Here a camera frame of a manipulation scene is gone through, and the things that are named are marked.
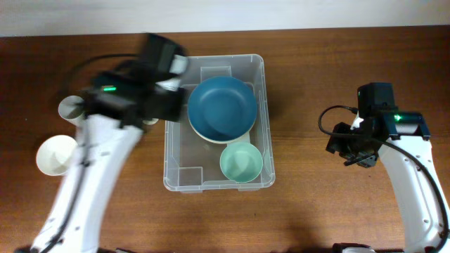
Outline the cream bowl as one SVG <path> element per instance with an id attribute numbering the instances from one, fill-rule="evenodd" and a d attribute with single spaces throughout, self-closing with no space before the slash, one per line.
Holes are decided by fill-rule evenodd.
<path id="1" fill-rule="evenodd" d="M 197 135 L 199 135 L 199 137 L 205 139 L 210 143 L 224 144 L 224 145 L 231 145 L 232 143 L 238 142 L 250 143 L 249 131 L 245 132 L 241 136 L 234 138 L 218 132 L 207 123 L 194 124 L 193 121 L 189 120 L 189 124 L 191 128 L 194 130 L 194 132 Z"/>

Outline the clear plastic storage bin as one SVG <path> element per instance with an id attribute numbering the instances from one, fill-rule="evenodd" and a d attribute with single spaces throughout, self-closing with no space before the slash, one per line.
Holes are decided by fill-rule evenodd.
<path id="1" fill-rule="evenodd" d="M 163 184 L 167 190 L 268 188 L 276 180 L 264 60 L 257 54 L 193 56 L 183 75 L 186 98 L 178 122 L 165 123 Z M 235 143 L 250 143 L 262 156 L 254 172 L 220 167 Z"/>

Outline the mint green small bowl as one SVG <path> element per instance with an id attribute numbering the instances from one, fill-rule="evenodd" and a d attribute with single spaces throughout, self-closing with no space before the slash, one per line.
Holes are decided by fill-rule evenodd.
<path id="1" fill-rule="evenodd" d="M 251 143 L 236 142 L 227 145 L 219 159 L 221 172 L 229 180 L 248 183 L 262 172 L 261 152 Z"/>

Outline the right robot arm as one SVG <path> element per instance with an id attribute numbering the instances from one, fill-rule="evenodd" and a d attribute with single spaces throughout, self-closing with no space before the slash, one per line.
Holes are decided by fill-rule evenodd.
<path id="1" fill-rule="evenodd" d="M 328 131 L 326 150 L 345 165 L 385 167 L 404 225 L 405 252 L 449 251 L 449 206 L 432 159 L 430 133 L 417 112 L 381 110 L 356 115 Z"/>

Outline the cream cup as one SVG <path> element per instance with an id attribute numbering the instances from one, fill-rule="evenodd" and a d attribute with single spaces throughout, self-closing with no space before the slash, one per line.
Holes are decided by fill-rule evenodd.
<path id="1" fill-rule="evenodd" d="M 154 124 L 156 124 L 158 121 L 159 121 L 159 119 L 157 119 L 157 118 L 152 118 L 152 119 L 146 119 L 146 120 L 143 120 L 143 123 L 144 123 L 145 125 L 154 125 Z"/>

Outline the dark blue bowl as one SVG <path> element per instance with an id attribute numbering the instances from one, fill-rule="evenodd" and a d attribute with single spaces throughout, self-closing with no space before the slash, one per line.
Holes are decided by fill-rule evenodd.
<path id="1" fill-rule="evenodd" d="M 234 77 L 213 77 L 197 85 L 187 109 L 194 124 L 207 123 L 234 138 L 251 130 L 257 118 L 253 90 Z"/>

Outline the grey cup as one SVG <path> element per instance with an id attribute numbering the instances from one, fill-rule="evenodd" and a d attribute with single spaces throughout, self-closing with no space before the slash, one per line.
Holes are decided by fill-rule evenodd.
<path id="1" fill-rule="evenodd" d="M 84 99 L 80 96 L 68 96 L 58 105 L 58 114 L 67 122 L 81 127 L 84 121 Z"/>

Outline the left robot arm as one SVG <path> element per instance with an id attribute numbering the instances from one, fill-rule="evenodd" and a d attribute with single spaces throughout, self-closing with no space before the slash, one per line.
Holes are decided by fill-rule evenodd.
<path id="1" fill-rule="evenodd" d="M 179 74 L 104 72 L 83 92 L 85 111 L 51 212 L 30 252 L 97 252 L 103 216 L 128 156 L 152 118 L 176 122 L 185 91 Z"/>

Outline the white small bowl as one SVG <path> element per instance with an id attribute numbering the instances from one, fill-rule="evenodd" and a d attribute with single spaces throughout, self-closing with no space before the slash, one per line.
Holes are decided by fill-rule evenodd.
<path id="1" fill-rule="evenodd" d="M 48 176 L 62 176 L 68 170 L 76 147 L 76 140 L 70 136 L 57 135 L 48 138 L 39 146 L 36 154 L 38 169 Z"/>

